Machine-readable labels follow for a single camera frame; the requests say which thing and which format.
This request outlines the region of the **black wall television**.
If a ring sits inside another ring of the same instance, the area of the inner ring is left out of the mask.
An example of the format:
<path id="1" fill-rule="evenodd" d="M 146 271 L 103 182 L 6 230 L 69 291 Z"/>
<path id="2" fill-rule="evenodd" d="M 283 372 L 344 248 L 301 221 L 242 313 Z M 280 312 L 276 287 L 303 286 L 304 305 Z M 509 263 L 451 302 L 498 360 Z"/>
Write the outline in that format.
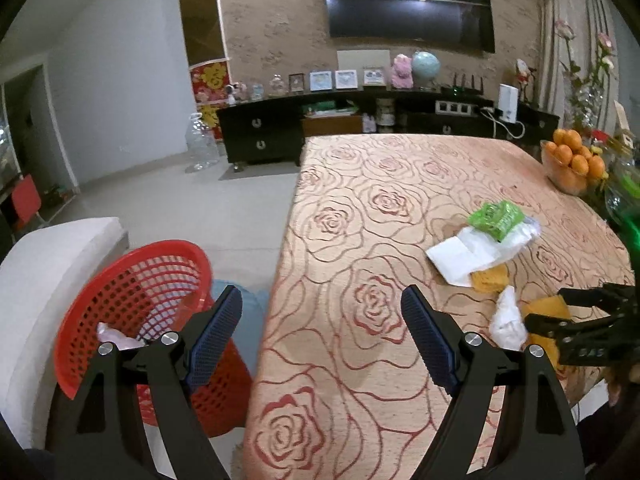
<path id="1" fill-rule="evenodd" d="M 496 50 L 490 0 L 326 0 L 333 38 L 420 40 Z"/>

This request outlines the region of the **white paper napkin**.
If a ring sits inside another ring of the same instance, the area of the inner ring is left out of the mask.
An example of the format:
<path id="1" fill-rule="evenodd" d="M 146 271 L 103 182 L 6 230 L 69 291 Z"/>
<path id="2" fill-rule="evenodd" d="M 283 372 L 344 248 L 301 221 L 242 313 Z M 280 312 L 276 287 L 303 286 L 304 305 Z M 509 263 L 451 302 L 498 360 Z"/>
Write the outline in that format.
<path id="1" fill-rule="evenodd" d="M 449 237 L 428 248 L 428 260 L 448 285 L 471 287 L 471 274 L 485 271 L 498 263 L 495 242 L 486 236 Z"/>

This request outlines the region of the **black TV cabinet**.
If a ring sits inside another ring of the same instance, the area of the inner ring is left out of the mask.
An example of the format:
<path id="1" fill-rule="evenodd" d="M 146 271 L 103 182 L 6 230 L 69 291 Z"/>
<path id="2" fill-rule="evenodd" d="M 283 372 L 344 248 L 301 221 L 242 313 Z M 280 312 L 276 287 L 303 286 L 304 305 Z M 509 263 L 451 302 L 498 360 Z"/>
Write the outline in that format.
<path id="1" fill-rule="evenodd" d="M 333 90 L 244 102 L 218 110 L 228 162 L 300 161 L 312 136 L 422 133 L 510 140 L 530 148 L 551 140 L 558 116 L 519 102 L 515 122 L 479 93 L 426 90 Z"/>

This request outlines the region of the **glass flower vase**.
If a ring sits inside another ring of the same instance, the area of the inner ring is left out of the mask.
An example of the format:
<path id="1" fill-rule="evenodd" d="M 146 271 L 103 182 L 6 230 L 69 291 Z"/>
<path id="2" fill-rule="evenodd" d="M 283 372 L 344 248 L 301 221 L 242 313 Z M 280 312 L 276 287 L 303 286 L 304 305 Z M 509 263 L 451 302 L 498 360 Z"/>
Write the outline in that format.
<path id="1" fill-rule="evenodd" d="M 573 27 L 567 21 L 557 20 L 554 29 L 566 50 L 566 61 L 561 61 L 565 82 L 565 118 L 570 128 L 589 138 L 598 128 L 605 84 L 610 81 L 615 68 L 613 40 L 604 32 L 598 32 L 594 60 L 583 70 L 573 50 L 576 39 Z"/>

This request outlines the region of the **red chair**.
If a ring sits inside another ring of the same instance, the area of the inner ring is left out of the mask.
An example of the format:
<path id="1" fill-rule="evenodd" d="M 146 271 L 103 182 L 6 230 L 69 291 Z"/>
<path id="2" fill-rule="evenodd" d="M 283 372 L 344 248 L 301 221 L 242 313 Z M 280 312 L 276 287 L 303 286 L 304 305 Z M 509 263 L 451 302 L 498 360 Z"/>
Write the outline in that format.
<path id="1" fill-rule="evenodd" d="M 17 215 L 15 231 L 24 230 L 33 218 L 43 222 L 40 214 L 42 201 L 31 174 L 16 182 L 11 193 L 11 200 Z"/>

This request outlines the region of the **clear water jug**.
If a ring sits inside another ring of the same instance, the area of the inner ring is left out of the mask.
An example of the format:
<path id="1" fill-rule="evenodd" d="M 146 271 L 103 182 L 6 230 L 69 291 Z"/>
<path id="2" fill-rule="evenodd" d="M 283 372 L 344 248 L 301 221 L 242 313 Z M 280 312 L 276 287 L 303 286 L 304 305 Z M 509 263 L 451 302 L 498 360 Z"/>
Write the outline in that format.
<path id="1" fill-rule="evenodd" d="M 186 128 L 186 150 L 190 157 L 187 172 L 198 172 L 219 162 L 219 151 L 212 128 L 202 113 L 193 113 Z"/>

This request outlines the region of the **white box device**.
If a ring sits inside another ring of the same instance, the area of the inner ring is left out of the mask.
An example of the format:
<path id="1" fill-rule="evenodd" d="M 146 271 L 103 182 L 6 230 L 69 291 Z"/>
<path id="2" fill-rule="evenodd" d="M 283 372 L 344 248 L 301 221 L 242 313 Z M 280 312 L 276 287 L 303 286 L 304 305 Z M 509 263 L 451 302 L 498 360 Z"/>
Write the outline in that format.
<path id="1" fill-rule="evenodd" d="M 500 84 L 498 94 L 498 110 L 501 120 L 507 124 L 515 124 L 518 116 L 518 88 L 510 84 Z"/>

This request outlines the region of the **white knotted plastic bag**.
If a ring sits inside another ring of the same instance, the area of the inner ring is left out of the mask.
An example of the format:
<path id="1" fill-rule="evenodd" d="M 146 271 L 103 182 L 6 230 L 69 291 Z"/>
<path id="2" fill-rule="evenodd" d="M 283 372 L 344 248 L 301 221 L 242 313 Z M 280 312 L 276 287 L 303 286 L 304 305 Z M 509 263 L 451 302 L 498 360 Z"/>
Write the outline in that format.
<path id="1" fill-rule="evenodd" d="M 489 333 L 494 343 L 504 350 L 520 351 L 527 341 L 528 333 L 512 285 L 506 286 L 498 296 Z"/>

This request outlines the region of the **red plastic trash basket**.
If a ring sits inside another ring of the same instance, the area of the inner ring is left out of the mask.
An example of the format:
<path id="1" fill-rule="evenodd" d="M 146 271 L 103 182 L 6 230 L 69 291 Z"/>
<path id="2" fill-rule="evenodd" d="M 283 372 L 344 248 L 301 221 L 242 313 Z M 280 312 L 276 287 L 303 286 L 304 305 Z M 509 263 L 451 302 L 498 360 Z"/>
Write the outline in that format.
<path id="1" fill-rule="evenodd" d="M 196 312 L 214 305 L 213 272 L 206 253 L 186 240 L 161 240 L 137 248 L 96 274 L 64 315 L 54 346 L 58 385 L 73 398 L 106 324 L 141 342 L 181 330 Z M 229 342 L 208 383 L 191 403 L 207 437 L 245 425 L 252 378 Z"/>

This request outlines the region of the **black wifi router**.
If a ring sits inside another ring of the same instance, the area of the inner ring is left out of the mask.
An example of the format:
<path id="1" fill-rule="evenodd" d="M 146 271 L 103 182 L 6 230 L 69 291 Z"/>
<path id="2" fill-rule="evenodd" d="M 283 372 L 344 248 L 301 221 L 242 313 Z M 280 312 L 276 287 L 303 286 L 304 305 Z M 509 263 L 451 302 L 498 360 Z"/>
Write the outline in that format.
<path id="1" fill-rule="evenodd" d="M 451 84 L 444 84 L 440 92 L 447 96 L 482 96 L 484 94 L 484 78 L 476 79 L 475 75 L 454 73 Z"/>

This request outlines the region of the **pale blue globe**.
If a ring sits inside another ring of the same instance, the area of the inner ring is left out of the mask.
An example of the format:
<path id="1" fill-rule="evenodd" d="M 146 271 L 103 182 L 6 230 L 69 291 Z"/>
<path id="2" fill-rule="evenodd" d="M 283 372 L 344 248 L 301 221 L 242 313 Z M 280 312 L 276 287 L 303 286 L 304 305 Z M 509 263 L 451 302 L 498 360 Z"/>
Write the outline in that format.
<path id="1" fill-rule="evenodd" d="M 440 62 L 436 55 L 428 51 L 416 51 L 411 59 L 413 85 L 427 88 L 434 84 L 440 72 Z"/>

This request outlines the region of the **glass bowl of oranges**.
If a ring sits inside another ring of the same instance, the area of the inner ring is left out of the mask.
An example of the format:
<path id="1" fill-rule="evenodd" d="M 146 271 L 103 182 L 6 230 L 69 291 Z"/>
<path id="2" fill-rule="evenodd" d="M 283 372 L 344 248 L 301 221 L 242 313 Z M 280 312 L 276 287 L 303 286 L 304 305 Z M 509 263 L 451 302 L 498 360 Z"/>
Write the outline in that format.
<path id="1" fill-rule="evenodd" d="M 548 179 L 565 194 L 584 196 L 608 180 L 603 157 L 588 148 L 574 129 L 556 129 L 552 140 L 542 140 L 540 148 Z"/>

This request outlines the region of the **green snack wrapper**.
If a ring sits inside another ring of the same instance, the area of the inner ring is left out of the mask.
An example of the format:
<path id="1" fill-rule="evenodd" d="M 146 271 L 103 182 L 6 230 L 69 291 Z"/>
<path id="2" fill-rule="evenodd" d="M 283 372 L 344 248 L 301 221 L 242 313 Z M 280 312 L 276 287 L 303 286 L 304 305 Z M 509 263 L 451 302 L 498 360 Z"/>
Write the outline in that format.
<path id="1" fill-rule="evenodd" d="M 525 214 L 518 205 L 502 200 L 498 203 L 484 203 L 469 215 L 468 225 L 490 235 L 497 242 L 502 242 L 524 219 Z"/>

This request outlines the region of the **pink plush toy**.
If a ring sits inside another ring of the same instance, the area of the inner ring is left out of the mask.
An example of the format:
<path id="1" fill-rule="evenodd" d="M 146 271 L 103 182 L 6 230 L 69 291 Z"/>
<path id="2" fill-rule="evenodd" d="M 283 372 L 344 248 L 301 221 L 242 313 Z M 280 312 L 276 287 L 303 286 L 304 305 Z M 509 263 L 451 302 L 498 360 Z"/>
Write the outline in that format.
<path id="1" fill-rule="evenodd" d="M 412 58 L 404 54 L 396 55 L 390 68 L 390 79 L 394 89 L 412 89 Z"/>

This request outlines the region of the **red festive wall poster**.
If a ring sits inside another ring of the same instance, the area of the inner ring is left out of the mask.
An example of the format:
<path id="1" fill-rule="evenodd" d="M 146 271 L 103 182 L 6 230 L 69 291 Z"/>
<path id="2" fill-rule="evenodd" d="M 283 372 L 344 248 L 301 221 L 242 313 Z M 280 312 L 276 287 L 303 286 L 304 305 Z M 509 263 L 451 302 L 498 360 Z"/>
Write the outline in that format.
<path id="1" fill-rule="evenodd" d="M 228 105 L 227 86 L 230 84 L 226 58 L 217 58 L 190 67 L 192 91 L 196 110 L 213 130 L 217 141 L 222 140 L 218 112 Z"/>

